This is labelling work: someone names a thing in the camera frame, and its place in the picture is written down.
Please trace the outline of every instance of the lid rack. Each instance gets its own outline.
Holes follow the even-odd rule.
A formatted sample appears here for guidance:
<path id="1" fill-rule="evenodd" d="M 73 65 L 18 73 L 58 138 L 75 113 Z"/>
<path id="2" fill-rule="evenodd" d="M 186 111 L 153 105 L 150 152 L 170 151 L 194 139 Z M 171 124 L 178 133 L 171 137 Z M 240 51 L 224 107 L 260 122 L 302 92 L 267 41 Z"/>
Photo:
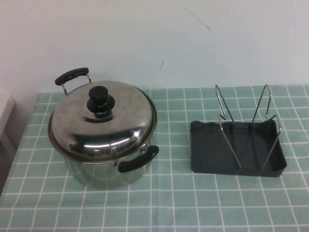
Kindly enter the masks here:
<path id="1" fill-rule="evenodd" d="M 254 122 L 265 89 L 269 98 L 264 122 Z M 280 146 L 280 118 L 268 119 L 271 91 L 265 85 L 252 122 L 235 122 L 219 87 L 215 86 L 220 104 L 219 124 L 191 122 L 191 169 L 197 173 L 238 174 L 255 176 L 280 176 L 286 161 Z M 231 118 L 226 121 L 225 108 Z"/>

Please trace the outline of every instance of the black knob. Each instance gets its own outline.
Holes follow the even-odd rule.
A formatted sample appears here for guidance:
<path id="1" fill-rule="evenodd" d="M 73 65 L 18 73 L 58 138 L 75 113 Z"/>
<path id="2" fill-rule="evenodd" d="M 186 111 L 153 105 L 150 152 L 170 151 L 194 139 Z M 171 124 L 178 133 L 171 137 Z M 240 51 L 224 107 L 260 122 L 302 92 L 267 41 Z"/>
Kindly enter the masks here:
<path id="1" fill-rule="evenodd" d="M 111 109 L 115 106 L 114 98 L 108 94 L 104 86 L 95 86 L 89 91 L 90 99 L 87 102 L 87 108 L 92 113 L 103 113 L 109 115 Z"/>
<path id="2" fill-rule="evenodd" d="M 89 97 L 96 106 L 103 106 L 107 101 L 108 90 L 104 86 L 95 86 L 90 89 Z"/>

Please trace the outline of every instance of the green checkered tablecloth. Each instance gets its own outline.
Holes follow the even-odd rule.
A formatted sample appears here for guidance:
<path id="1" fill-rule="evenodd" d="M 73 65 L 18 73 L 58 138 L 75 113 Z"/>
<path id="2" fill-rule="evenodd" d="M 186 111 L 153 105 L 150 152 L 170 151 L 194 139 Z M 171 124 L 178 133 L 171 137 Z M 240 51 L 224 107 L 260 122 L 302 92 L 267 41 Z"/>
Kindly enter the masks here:
<path id="1" fill-rule="evenodd" d="M 214 88 L 153 89 L 160 153 L 138 181 L 109 191 L 73 179 L 47 138 L 64 94 L 39 94 L 0 197 L 0 232 L 308 232 L 309 86 L 271 90 L 288 163 L 281 177 L 192 173 L 189 123 L 218 120 Z M 252 119 L 261 91 L 221 88 L 237 121 Z M 257 120 L 266 106 L 267 94 Z"/>

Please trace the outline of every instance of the white wall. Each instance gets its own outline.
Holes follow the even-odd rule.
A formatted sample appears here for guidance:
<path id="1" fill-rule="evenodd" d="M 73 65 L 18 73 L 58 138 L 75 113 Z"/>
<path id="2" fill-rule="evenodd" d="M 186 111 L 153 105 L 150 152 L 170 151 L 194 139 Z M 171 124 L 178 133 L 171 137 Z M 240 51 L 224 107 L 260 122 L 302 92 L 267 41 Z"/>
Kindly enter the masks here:
<path id="1" fill-rule="evenodd" d="M 17 144 L 36 94 L 78 67 L 139 87 L 309 83 L 308 12 L 307 0 L 2 0 L 8 134 Z"/>

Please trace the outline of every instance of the pot handle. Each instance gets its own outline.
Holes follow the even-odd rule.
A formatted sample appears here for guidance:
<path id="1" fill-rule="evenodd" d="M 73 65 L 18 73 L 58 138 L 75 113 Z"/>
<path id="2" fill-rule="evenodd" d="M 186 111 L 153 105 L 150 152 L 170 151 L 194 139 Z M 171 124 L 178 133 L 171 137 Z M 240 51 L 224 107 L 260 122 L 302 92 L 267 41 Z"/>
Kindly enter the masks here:
<path id="1" fill-rule="evenodd" d="M 158 154 L 158 152 L 159 147 L 151 145 L 147 148 L 144 154 L 137 156 L 133 160 L 120 162 L 118 165 L 118 171 L 120 173 L 127 173 L 138 169 L 149 163 Z"/>
<path id="2" fill-rule="evenodd" d="M 68 72 L 62 74 L 60 77 L 58 77 L 55 80 L 55 84 L 57 86 L 62 86 L 64 93 L 67 95 L 68 93 L 67 93 L 66 88 L 64 87 L 64 83 L 66 83 L 67 81 L 70 81 L 70 80 L 72 80 L 72 79 L 74 79 L 78 76 L 87 76 L 89 83 L 91 83 L 91 79 L 90 79 L 90 76 L 88 75 L 88 73 L 89 73 L 88 68 L 73 69 L 71 71 L 68 71 Z"/>

